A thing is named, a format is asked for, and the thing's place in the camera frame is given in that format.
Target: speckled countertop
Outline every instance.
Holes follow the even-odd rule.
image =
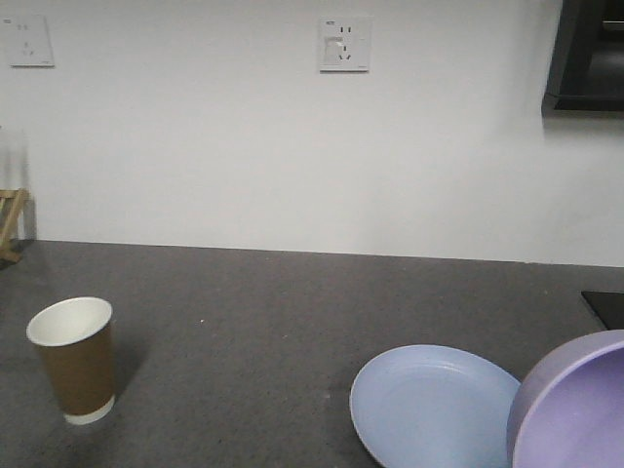
[[[0,269],[0,466],[376,467],[350,385],[406,344],[458,347],[522,379],[602,330],[582,290],[618,268],[35,242]],[[114,307],[118,402],[70,426],[25,338],[58,300]]]

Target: electrical socket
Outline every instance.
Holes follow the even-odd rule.
[[[54,66],[46,17],[6,17],[2,26],[10,66]]]
[[[319,70],[369,71],[371,33],[371,17],[319,19]]]

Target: countertop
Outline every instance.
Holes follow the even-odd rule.
[[[378,467],[351,423],[358,370],[457,347],[518,379],[603,330],[582,290],[620,268],[37,241],[0,269],[0,466]],[[68,297],[109,300],[117,403],[64,422],[25,328]]]

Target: lavender bowl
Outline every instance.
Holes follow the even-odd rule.
[[[526,376],[507,422],[513,468],[624,466],[624,330],[581,336]]]

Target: wooden rack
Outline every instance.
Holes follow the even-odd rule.
[[[23,205],[28,199],[28,191],[0,189],[0,259],[17,263],[21,255],[11,249],[11,236],[18,229]]]

